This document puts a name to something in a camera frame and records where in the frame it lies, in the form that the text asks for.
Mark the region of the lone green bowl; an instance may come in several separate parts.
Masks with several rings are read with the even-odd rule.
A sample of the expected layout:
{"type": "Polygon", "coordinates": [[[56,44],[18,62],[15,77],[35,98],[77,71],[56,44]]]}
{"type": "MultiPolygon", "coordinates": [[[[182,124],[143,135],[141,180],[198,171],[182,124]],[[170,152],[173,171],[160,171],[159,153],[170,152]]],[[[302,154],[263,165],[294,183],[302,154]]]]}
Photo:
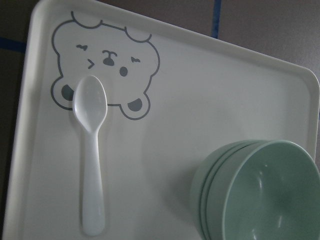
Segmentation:
{"type": "Polygon", "coordinates": [[[320,173],[293,142],[246,146],[217,170],[206,213],[213,240],[317,240],[320,173]]]}

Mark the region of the cream bear print tray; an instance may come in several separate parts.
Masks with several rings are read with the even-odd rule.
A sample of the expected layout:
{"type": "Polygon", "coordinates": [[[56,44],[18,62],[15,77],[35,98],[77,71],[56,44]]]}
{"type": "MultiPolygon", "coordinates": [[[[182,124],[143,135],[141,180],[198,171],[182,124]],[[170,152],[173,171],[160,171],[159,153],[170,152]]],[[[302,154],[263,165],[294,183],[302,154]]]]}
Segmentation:
{"type": "Polygon", "coordinates": [[[287,140],[316,156],[319,83],[283,60],[95,0],[41,0],[30,20],[4,240],[86,240],[79,81],[96,76],[99,240],[198,240],[192,177],[215,149],[287,140]]]}

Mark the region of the green bowl on tray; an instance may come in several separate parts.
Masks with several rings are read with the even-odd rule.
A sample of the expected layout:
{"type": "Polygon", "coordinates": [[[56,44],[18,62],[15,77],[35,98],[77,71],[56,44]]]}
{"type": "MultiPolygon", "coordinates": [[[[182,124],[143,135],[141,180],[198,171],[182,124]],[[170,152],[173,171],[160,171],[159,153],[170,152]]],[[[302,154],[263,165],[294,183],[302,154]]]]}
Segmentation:
{"type": "Polygon", "coordinates": [[[232,148],[240,145],[251,143],[252,140],[241,140],[229,143],[224,145],[220,148],[217,148],[212,153],[210,153],[199,165],[196,169],[191,186],[189,191],[189,206],[192,215],[192,219],[195,225],[200,224],[200,202],[201,202],[201,195],[202,190],[205,184],[205,181],[214,166],[214,164],[228,151],[232,148]]]}

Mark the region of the white plastic spoon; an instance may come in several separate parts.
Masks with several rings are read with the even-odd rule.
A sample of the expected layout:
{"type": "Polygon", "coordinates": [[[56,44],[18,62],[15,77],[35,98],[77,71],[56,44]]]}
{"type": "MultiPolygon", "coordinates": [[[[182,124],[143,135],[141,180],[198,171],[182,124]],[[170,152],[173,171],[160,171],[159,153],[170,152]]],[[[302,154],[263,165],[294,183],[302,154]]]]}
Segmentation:
{"type": "Polygon", "coordinates": [[[100,80],[88,75],[80,80],[73,95],[73,114],[83,129],[82,228],[86,235],[101,234],[106,225],[99,155],[99,130],[108,106],[100,80]]]}

